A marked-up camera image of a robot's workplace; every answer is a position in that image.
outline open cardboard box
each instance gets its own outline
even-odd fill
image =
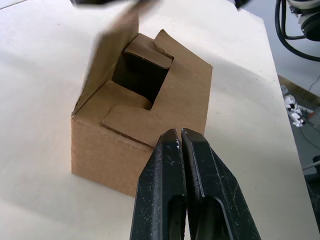
[[[138,18],[99,37],[71,116],[71,172],[135,196],[139,175],[169,129],[204,133],[212,66]]]

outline cardboard flap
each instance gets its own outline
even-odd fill
[[[112,79],[118,58],[123,49],[137,36],[139,30],[138,16],[132,16],[132,19],[125,24],[122,21],[123,18],[116,19],[98,37],[87,77],[72,112],[73,115],[106,81]]]
[[[121,104],[101,122],[105,128],[151,147],[168,129],[189,128],[204,133],[213,70],[164,30],[157,35],[154,46],[158,53],[174,59],[151,110]]]
[[[158,141],[155,136],[163,134],[166,126],[161,117],[149,110],[123,104],[114,106],[103,119],[101,125],[135,142],[153,148]]]
[[[124,53],[133,54],[164,69],[169,69],[173,61],[173,57],[158,52],[154,40],[143,34],[139,34],[124,50]]]

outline wooden table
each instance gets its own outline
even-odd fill
[[[0,11],[0,239],[129,239],[134,199],[70,174],[70,112],[95,36],[126,6]],[[262,20],[225,0],[164,0],[140,32],[162,28],[213,65],[205,136],[261,238],[319,239]]]

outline white tabletop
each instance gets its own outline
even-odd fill
[[[94,39],[126,3],[28,0],[0,11],[0,239],[128,240],[134,199],[70,173],[70,113]],[[263,240],[319,239],[263,22],[225,0],[165,0],[165,29],[213,65],[205,136]]]

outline box opening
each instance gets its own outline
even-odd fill
[[[140,56],[123,52],[116,64],[112,81],[129,89],[153,105],[169,68],[150,62]]]

